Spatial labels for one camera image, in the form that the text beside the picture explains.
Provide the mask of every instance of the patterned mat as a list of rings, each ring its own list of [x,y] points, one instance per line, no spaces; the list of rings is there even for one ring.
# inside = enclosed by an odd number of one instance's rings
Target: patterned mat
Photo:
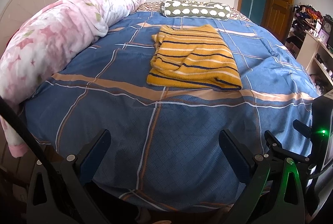
[[[160,11],[160,4],[161,2],[147,2],[138,7],[137,11]],[[234,8],[231,8],[230,19],[252,22],[244,14],[240,13],[238,10],[235,10]]]

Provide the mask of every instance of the green pillow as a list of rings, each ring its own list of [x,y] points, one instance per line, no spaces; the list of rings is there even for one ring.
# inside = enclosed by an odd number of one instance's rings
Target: green pillow
[[[219,2],[163,0],[160,10],[165,17],[206,17],[227,21],[231,15],[231,7]]]

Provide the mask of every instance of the folded sweater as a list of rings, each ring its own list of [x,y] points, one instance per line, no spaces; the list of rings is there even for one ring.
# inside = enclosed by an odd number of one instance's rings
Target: folded sweater
[[[235,59],[211,25],[193,29],[163,25],[152,38],[156,52],[150,62],[148,84],[223,91],[242,88]]]

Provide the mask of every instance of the silver bolt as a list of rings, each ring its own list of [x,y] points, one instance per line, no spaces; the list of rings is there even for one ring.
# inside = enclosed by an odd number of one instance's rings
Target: silver bolt
[[[66,160],[71,162],[75,159],[75,155],[74,154],[70,154],[69,156],[67,156]]]
[[[287,163],[292,165],[294,163],[294,160],[292,160],[290,157],[288,157],[287,158]]]
[[[256,155],[254,156],[254,158],[255,158],[257,161],[262,161],[262,160],[264,160],[264,158],[262,157],[261,154],[256,154]]]

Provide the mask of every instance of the bed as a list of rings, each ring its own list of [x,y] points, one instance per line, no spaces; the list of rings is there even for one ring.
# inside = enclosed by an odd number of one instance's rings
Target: bed
[[[154,54],[151,35],[212,25],[235,58],[243,88],[180,89],[146,83]],[[252,153],[268,148],[270,130],[293,152],[310,141],[292,128],[311,125],[312,81],[266,29],[232,10],[228,21],[166,18],[145,3],[109,27],[66,68],[41,83],[21,105],[21,118],[40,144],[76,154],[104,128],[112,143],[94,182],[132,204],[160,211],[212,210],[233,204],[244,189],[219,148],[228,128]]]

